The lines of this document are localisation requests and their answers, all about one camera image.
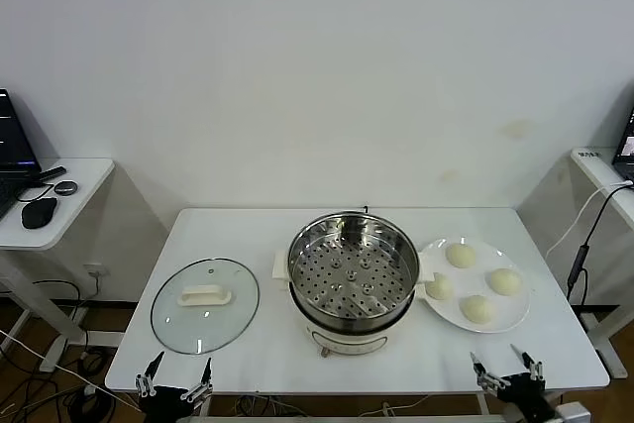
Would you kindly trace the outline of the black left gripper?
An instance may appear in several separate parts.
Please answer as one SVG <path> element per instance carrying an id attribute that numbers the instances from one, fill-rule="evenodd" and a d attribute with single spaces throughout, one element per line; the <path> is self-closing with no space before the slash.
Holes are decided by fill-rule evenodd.
<path id="1" fill-rule="evenodd" d="M 135 378 L 141 410 L 147 416 L 191 416 L 212 394 L 212 358 L 208 358 L 200 381 L 190 389 L 156 386 L 156 376 L 164 351 L 150 361 Z"/>

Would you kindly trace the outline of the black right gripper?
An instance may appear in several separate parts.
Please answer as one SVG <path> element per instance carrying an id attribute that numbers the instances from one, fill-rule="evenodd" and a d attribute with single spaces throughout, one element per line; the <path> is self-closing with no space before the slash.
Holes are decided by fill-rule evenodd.
<path id="1" fill-rule="evenodd" d="M 482 389 L 497 389 L 495 396 L 504 403 L 514 404 L 529 423 L 542 423 L 555 418 L 555 410 L 545 399 L 543 363 L 535 361 L 514 344 L 511 350 L 525 372 L 499 377 L 486 370 L 477 356 L 470 352 L 476 382 Z"/>

